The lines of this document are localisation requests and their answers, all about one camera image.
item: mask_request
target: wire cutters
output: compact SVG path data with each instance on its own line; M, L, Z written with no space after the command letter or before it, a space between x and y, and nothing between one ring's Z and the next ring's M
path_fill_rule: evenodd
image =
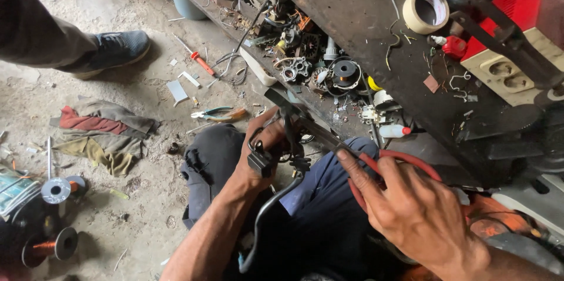
M370 155L361 151L356 151L351 149L348 145L345 144L345 142L337 138L334 134L330 133L322 126L318 125L317 123L307 118L300 117L299 121L300 124L309 131L309 134L314 135L315 139L321 142L321 144L324 147L330 149L333 153L337 153L337 151L341 149L347 150L352 156L354 156L360 161L363 161L372 170L374 170L377 174L379 174L378 162L376 162L372 157L370 157ZM391 156L396 160L413 164L418 168L420 168L421 170L423 170L424 172L426 172L432 179L442 182L441 177L439 176L437 171L435 171L435 169L433 169L432 166L430 166L429 164L427 164L427 162L423 161L420 158L402 152L380 149L379 157L384 157L384 156ZM352 191L352 195L355 197L356 202L360 205L363 211L367 213L366 202L364 201L361 192L354 184L353 179L349 178L348 181Z
M192 118L204 118L206 120L211 120L215 122L225 122L234 119L233 116L221 116L216 117L214 114L220 111L230 111L233 107L223 106L223 107L215 107L211 109L206 109L204 111L194 112L190 115Z

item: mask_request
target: dark metal workbench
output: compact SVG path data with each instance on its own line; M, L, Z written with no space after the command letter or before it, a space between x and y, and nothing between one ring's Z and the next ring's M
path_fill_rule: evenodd
M201 6L201 0L192 0ZM478 88L469 84L466 90L478 95L477 103L464 103L463 99L453 97L455 93L439 89L435 94L423 84L431 69L423 58L424 52L429 52L429 45L425 38L409 31L403 20L394 26L394 32L403 29L410 36L417 38L412 44L403 40L402 47L393 49L390 56L391 71L385 62L387 45L395 41L389 32L390 25L396 20L396 12L390 0L292 0L302 9L323 31L331 36L370 76L383 87L406 112L412 115L419 126L426 129L448 152L457 159L462 167L483 186L497 185L505 180L505 175L499 175L502 170L485 158L485 144L479 141L457 144L453 133L460 126L462 115L470 110L475 114L500 111L506 106L505 102L486 86ZM404 0L396 0L401 15ZM219 8L210 4L202 10L210 19L215 21L229 36L238 40L243 32L225 27L219 23ZM270 58L263 58L263 51L259 48L245 49L251 53L274 77L279 77L279 71L272 68ZM438 53L433 61L433 73L439 84L445 82L448 88L449 77L442 59ZM449 61L450 74L454 71L458 75L465 69L459 63ZM282 82L286 88L291 86ZM356 135L366 135L368 127L351 120L349 123L333 121L335 105L333 99L325 97L321 101L319 96L304 92L297 96L340 135L349 138Z

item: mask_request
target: sneaker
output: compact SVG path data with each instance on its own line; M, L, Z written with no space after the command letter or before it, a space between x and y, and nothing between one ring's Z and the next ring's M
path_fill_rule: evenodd
M72 74L73 77L88 79L104 69L139 61L151 45L144 31L109 32L95 34L95 37L98 40L98 52L87 65L89 71Z

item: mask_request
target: dirty floor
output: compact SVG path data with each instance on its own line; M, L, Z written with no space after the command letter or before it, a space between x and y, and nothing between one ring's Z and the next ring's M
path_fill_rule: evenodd
M173 108L173 97L165 84L177 79L182 71L197 73L203 86L212 81L210 75L189 60L172 34L182 37L201 54L205 54L207 47L210 61L230 52L236 44L212 21L168 21L180 17L171 0L41 1L54 16L84 32L141 29L150 36L152 46L142 61L106 70L86 82L52 69L0 62L0 130L9 132L4 145L15 152L16 167L45 176L46 157L27 152L26 147L30 142L45 147L48 135L56 139L58 130L48 126L48 120L59 116L59 110L72 105L78 95L120 104L138 115L157 119L162 125L156 135L145 140L148 155L124 178L114 178L102 166L94 167L85 158L54 153L54 162L73 163L71 168L56 169L58 176L81 174L91 183L91 189L78 205L67 205L67 209L77 211L69 224L82 232L77 253L66 262L46 260L34 271L34 280L67 274L77 275L80 280L155 280L164 267L161 263L187 233L181 221L189 194L179 177L182 158L165 151L173 141L188 145L194 137L186 131L203 124L190 118L196 110L192 101ZM173 59L178 63L171 66ZM242 59L236 59L227 77L235 76L242 67ZM261 85L252 74L241 86L216 82L209 89L200 90L184 77L179 80L187 94L201 102L200 108L245 106L254 115L261 108L252 106L253 103L271 107L257 94L255 88ZM240 98L242 90L245 96ZM246 121L236 126L244 130ZM109 194L111 188L127 193L130 199ZM120 219L122 214L129 215L127 221ZM127 252L114 271L125 249Z

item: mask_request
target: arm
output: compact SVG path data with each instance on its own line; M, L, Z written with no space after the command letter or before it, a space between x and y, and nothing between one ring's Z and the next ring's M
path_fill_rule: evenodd
M444 281L557 281L564 278L511 253L489 247L469 230L458 198L446 185L417 175L393 158L378 161L387 190L345 150L337 158L367 204L372 227L406 256Z
M247 141L251 133L262 127L276 113L274 107L249 122L241 150L241 159L225 186L214 198L180 246L170 257L162 272L162 281L219 280L235 246L243 221L258 193L267 188L274 178L263 179L250 169ZM284 125L278 120L259 135L265 149L284 137Z

